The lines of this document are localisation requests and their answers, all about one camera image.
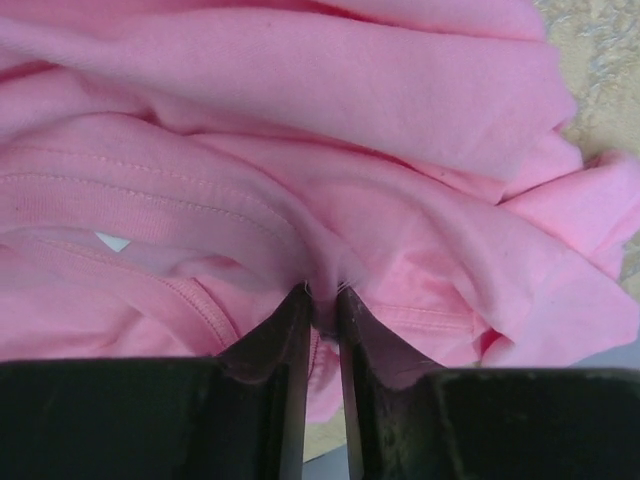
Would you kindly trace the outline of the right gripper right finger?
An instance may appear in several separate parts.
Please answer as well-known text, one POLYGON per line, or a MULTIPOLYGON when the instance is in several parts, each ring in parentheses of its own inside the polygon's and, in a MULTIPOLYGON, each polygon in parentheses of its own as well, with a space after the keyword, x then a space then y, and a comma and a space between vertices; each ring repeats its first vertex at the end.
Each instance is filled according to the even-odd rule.
POLYGON ((635 479, 639 375, 628 369, 448 369, 337 300, 354 479, 635 479))

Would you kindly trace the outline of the pink t-shirt garment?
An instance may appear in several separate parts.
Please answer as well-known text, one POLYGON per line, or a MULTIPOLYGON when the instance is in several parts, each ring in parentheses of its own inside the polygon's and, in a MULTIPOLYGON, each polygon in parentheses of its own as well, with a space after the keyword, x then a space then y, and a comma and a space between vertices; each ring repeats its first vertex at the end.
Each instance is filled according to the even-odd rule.
POLYGON ((528 1, 5 1, 1 356, 216 355, 301 283, 323 422, 346 289, 447 367, 632 343, 639 163, 574 111, 528 1))

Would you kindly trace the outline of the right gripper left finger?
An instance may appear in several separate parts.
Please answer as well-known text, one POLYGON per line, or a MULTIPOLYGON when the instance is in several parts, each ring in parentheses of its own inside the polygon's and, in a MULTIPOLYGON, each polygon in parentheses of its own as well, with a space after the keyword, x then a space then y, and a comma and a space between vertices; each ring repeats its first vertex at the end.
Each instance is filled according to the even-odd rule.
POLYGON ((215 357, 1 366, 5 479, 298 479, 310 323, 295 287, 215 357))

